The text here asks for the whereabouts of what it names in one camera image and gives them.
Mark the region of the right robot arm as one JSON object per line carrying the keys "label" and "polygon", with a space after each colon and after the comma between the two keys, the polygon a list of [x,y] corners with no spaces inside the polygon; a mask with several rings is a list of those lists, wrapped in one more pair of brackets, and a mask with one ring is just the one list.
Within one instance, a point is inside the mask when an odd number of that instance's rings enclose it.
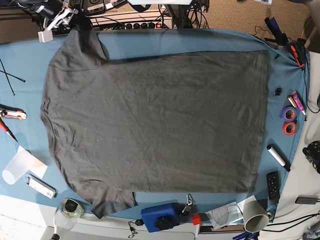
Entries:
{"label": "right robot arm", "polygon": [[19,8],[27,9],[40,17],[40,30],[52,31],[60,26],[82,31],[92,29],[90,19],[79,5],[70,5],[68,0],[14,0]]}

